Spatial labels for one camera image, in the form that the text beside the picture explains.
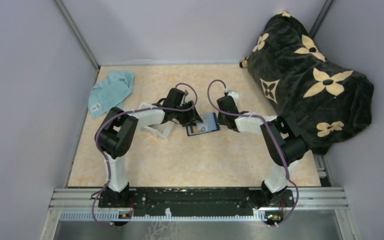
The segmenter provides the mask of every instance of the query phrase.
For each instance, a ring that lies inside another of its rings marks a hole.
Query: white wall
[[[281,11],[309,31],[324,0],[64,0],[100,65],[238,63]]]
[[[37,239],[95,70],[51,0],[0,0],[0,239]]]
[[[362,239],[384,239],[384,1],[337,0],[315,40],[327,58],[374,84],[372,125],[334,145],[328,160]]]

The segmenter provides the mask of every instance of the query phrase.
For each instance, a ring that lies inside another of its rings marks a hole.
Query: flower pattern
[[[266,98],[272,100],[276,104],[278,101],[276,100],[276,88],[278,87],[278,83],[280,79],[276,81],[264,81],[260,78],[262,89],[264,90],[264,95]]]
[[[246,69],[248,67],[248,57],[244,57],[239,63],[239,67]]]
[[[317,124],[316,128],[319,130],[317,133],[317,136],[320,138],[326,137],[333,131],[342,131],[342,127],[344,126],[344,123],[341,121],[335,121],[332,122],[332,124],[329,124],[327,122],[320,122]]]
[[[265,40],[269,37],[269,34],[266,32],[262,36],[258,37],[257,45],[255,45],[254,49],[252,50],[253,53],[257,50],[261,50],[264,47],[264,44],[266,44]]]
[[[285,11],[281,11],[281,12],[278,13],[278,15],[279,14],[282,14],[282,17],[287,17],[287,18],[291,17],[291,15],[289,13],[285,12]]]
[[[313,40],[306,36],[302,35],[302,44],[305,47],[301,47],[298,50],[295,51],[296,54],[312,54],[314,57],[318,58],[319,60],[326,62],[325,56],[319,52],[316,45],[314,44]]]
[[[324,89],[335,97],[341,94],[344,91],[344,86],[338,82],[344,81],[346,78],[351,76],[354,71],[344,71],[337,73],[333,76],[329,76],[326,72],[320,71],[317,68],[314,68],[312,74],[314,79],[318,81],[316,84],[311,86],[307,92],[304,94],[303,98],[308,98],[314,96]]]

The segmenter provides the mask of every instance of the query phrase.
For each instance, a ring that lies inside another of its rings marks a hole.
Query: black mounting plate
[[[130,187],[126,194],[130,200],[122,202],[104,191],[98,206],[130,208],[133,200],[137,217],[165,216],[167,208],[173,217],[252,216],[252,202],[263,197],[260,187]],[[282,199],[285,207],[294,204],[289,189]],[[254,207],[280,207],[280,202]]]

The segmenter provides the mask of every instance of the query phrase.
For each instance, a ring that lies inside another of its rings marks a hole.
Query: metal corner post
[[[97,60],[95,59],[94,54],[92,53],[91,49],[89,48],[88,44],[86,43],[85,39],[83,38],[82,34],[80,33],[79,28],[76,26],[76,23],[74,22],[69,11],[67,10],[66,5],[63,3],[62,0],[53,0],[53,1],[56,4],[56,6],[58,7],[62,16],[64,17],[65,22],[67,23],[68,27],[71,29],[71,32],[74,34],[75,38],[77,39],[77,42],[80,45],[81,49],[83,50],[84,54],[89,59],[90,63],[93,65],[93,67],[96,70],[99,70],[100,66],[99,66]]]
[[[323,21],[325,20],[326,16],[328,15],[329,9],[332,7],[332,4],[335,2],[335,0],[326,0],[323,7],[321,8],[320,13],[318,14],[317,18],[315,19],[314,24],[311,27],[311,30],[309,32],[310,37],[314,39],[317,32],[319,31]]]

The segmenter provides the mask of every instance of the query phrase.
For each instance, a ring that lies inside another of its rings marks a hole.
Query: card
[[[211,133],[220,130],[220,126],[217,123],[217,115],[215,112],[210,112],[202,116],[203,123],[198,122],[196,126],[186,127],[186,133],[188,136],[201,135]]]

